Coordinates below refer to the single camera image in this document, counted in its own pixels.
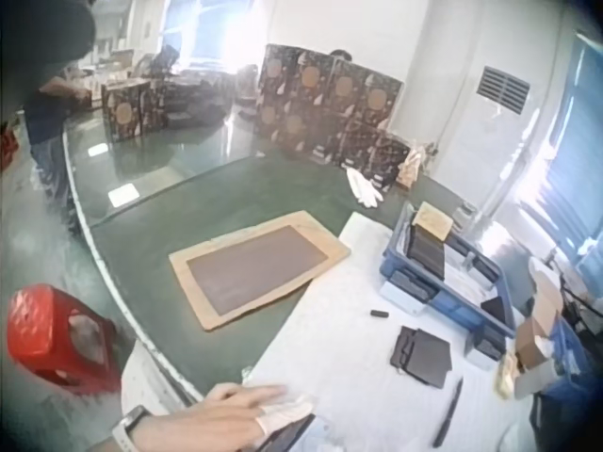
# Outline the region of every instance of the red plastic stool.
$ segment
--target red plastic stool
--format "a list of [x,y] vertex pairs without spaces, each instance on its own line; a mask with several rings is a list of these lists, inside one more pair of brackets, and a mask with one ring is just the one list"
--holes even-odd
[[[81,346],[82,325],[96,348]],[[43,379],[76,394],[120,390],[110,354],[115,326],[51,285],[31,285],[12,297],[7,335],[10,356]]]

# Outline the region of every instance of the white table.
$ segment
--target white table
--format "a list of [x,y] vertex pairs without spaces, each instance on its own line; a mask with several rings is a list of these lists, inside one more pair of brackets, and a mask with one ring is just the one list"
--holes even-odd
[[[504,401],[495,372],[463,356],[466,330],[434,310],[412,317],[382,299],[379,274],[391,231],[354,213],[340,239],[351,256],[315,279],[252,371],[250,384],[284,383],[317,401],[316,414],[348,452],[427,450],[460,377],[464,388],[439,450],[497,450],[507,428],[527,419],[531,398]],[[371,317],[371,309],[389,318]],[[400,326],[450,342],[452,371],[442,390],[399,374],[389,364]]]

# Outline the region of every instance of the blue crate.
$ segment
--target blue crate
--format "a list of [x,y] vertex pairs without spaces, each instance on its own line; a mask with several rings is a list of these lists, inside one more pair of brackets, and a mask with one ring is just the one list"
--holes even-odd
[[389,280],[394,272],[402,272],[405,277],[414,280],[421,290],[425,290],[428,293],[429,299],[427,303],[430,306],[450,317],[469,331],[474,331],[483,325],[488,325],[493,330],[499,331],[507,337],[515,337],[515,322],[505,275],[497,264],[484,256],[469,242],[454,232],[450,232],[446,239],[446,244],[463,256],[467,256],[469,252],[475,255],[473,261],[474,267],[496,286],[498,295],[502,298],[504,322],[486,313],[479,306],[471,303],[443,281],[432,275],[430,271],[423,268],[420,264],[407,258],[405,254],[398,252],[397,244],[399,243],[400,236],[408,233],[415,213],[416,211],[409,202],[406,202],[402,206],[402,212],[394,233],[383,252],[384,260],[380,267],[381,274]]
[[[548,386],[543,391],[543,395],[561,402],[578,404],[588,402],[595,395],[597,379],[589,365],[582,343],[569,324],[561,317],[555,322],[549,339],[553,341],[553,357],[563,368],[564,375]],[[572,354],[580,372],[579,376],[574,379],[570,378]]]

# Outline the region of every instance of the dark shirt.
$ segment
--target dark shirt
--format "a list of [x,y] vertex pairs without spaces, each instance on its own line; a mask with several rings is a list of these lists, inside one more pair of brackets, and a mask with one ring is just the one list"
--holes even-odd
[[67,119],[69,100],[36,91],[24,105],[29,144],[42,143],[58,137]]

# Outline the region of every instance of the jeans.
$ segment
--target jeans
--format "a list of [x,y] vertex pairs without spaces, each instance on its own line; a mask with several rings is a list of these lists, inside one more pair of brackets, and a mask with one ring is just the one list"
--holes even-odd
[[70,231],[79,227],[72,191],[67,176],[67,162],[62,136],[31,145],[31,156],[36,161],[40,182],[46,197],[55,204],[63,222]]

